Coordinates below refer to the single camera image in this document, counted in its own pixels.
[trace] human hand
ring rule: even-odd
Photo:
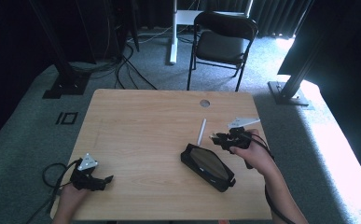
[[[70,223],[78,207],[87,197],[88,189],[76,189],[73,184],[63,186],[54,224]]]
[[[253,129],[248,130],[248,132],[252,134],[253,139],[260,141],[256,137],[256,135],[259,136],[258,130]],[[262,175],[267,175],[277,168],[267,150],[254,141],[251,141],[249,148],[230,147],[229,150],[245,159]]]

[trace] table top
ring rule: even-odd
[[[90,153],[99,162],[92,175],[114,179],[104,191],[90,193],[75,219],[271,219],[263,176],[209,139],[212,133],[227,133],[228,123],[238,117],[258,118],[249,93],[97,90],[69,163]],[[203,119],[201,147],[211,149],[235,174],[235,186],[225,192],[180,161],[187,144],[197,144]],[[245,128],[258,129],[265,139],[259,122]]]

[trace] chair seat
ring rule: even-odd
[[[244,54],[243,39],[218,35],[210,31],[201,34],[196,56],[203,60],[239,64]]]

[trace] marker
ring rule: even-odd
[[[204,126],[206,124],[206,119],[203,119],[202,122],[202,126],[201,126],[201,131],[200,131],[200,136],[198,137],[198,142],[197,142],[197,146],[201,145],[201,140],[202,140],[202,136],[203,136],[203,131],[204,131]]]

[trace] black pouch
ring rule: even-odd
[[[188,144],[180,157],[182,163],[218,189],[218,191],[224,192],[228,187],[235,185],[235,174],[213,151]]]

